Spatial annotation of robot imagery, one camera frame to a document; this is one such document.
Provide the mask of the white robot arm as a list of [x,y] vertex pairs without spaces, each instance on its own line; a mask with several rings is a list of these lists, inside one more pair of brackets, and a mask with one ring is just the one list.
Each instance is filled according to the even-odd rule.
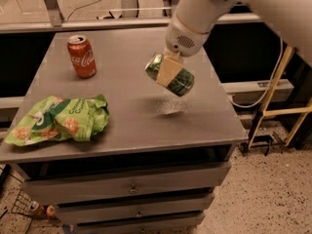
[[166,31],[164,60],[156,82],[168,86],[182,70],[182,59],[199,52],[218,19],[238,2],[249,5],[312,64],[312,0],[179,0]]

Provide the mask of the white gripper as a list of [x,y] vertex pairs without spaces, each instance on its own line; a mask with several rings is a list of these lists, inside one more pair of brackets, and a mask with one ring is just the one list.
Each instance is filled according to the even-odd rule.
[[208,33],[198,33],[185,26],[178,17],[172,17],[168,25],[156,82],[167,87],[183,68],[183,58],[197,54],[208,39]]

